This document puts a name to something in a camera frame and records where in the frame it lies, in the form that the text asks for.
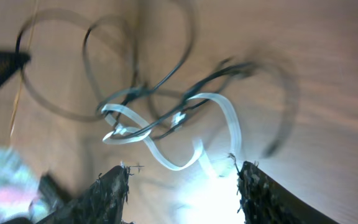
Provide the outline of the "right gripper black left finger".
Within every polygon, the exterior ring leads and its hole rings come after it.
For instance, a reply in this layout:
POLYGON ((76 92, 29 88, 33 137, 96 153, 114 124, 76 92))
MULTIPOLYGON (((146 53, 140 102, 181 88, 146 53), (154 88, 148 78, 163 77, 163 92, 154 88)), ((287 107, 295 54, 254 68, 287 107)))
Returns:
POLYGON ((115 166, 83 192, 57 209, 41 224, 122 224, 123 208, 129 194, 131 168, 115 166))

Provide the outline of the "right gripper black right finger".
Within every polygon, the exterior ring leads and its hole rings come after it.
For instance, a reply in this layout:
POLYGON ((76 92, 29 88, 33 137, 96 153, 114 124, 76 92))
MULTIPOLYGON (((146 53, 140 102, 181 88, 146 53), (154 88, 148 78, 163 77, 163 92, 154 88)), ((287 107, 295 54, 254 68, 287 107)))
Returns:
POLYGON ((237 171, 245 224, 337 224, 292 194, 251 162, 237 171))

